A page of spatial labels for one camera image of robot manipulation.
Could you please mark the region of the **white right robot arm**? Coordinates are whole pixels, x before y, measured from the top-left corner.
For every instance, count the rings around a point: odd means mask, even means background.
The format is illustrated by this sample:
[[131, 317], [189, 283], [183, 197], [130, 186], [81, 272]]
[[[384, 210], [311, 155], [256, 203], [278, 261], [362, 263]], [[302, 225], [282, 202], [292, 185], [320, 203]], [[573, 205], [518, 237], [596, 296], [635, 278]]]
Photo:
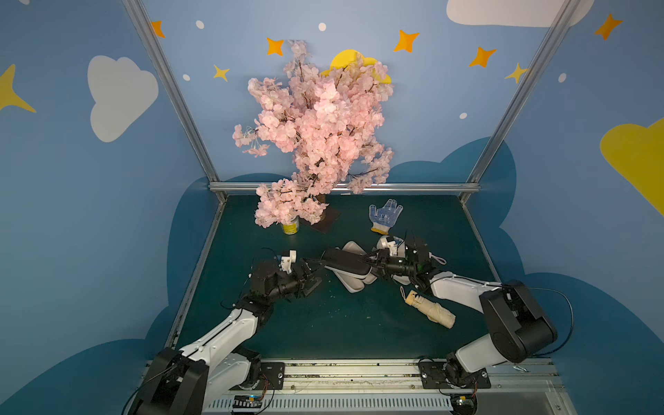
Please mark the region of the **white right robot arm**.
[[488, 333], [445, 358], [446, 382], [469, 387], [488, 366], [520, 363], [545, 356], [544, 349], [558, 340], [558, 331], [532, 294], [519, 280], [490, 283], [441, 271], [442, 259], [417, 237], [402, 240], [384, 235], [376, 252], [368, 256], [379, 276], [408, 283], [413, 290], [405, 302], [442, 325], [452, 324], [451, 313], [429, 300], [447, 300], [481, 313]]

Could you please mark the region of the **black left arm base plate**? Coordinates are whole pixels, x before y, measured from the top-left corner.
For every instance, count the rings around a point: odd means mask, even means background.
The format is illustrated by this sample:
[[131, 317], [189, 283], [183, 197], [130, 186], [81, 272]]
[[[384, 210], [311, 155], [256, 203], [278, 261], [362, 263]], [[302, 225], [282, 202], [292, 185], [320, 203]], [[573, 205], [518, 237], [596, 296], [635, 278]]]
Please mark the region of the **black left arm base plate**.
[[260, 368], [250, 366], [249, 375], [240, 385], [233, 390], [282, 390], [285, 382], [285, 363], [283, 362], [261, 362]]

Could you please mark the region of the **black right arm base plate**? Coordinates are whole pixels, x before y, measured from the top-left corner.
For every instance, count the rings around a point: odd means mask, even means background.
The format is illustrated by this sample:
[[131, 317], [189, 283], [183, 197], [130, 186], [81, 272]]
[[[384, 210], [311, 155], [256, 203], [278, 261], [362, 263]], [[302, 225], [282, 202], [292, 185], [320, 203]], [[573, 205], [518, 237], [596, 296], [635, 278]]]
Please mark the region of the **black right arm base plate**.
[[416, 364], [423, 389], [490, 389], [491, 382], [485, 369], [466, 372], [460, 363], [422, 358]]

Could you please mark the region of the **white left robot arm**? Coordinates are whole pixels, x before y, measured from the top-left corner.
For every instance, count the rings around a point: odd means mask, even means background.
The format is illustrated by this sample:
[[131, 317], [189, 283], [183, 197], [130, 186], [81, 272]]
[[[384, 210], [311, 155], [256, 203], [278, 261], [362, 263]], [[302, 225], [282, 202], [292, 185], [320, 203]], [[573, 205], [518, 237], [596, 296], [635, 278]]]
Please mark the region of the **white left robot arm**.
[[124, 414], [200, 414], [219, 394], [253, 388], [262, 376], [260, 355], [243, 344], [265, 326], [279, 300], [306, 297], [322, 282], [325, 263], [295, 251], [252, 267], [250, 287], [228, 317], [198, 340], [163, 349], [151, 362]]

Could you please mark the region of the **black zippered umbrella case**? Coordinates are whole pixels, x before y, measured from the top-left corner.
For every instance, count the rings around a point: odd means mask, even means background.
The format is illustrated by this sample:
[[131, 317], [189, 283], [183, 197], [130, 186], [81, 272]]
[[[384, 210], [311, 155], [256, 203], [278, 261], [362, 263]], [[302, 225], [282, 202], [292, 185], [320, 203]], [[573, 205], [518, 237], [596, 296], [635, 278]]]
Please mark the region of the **black zippered umbrella case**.
[[347, 273], [351, 276], [365, 277], [372, 271], [364, 254], [348, 252], [337, 248], [328, 249], [323, 253], [322, 260], [327, 269]]

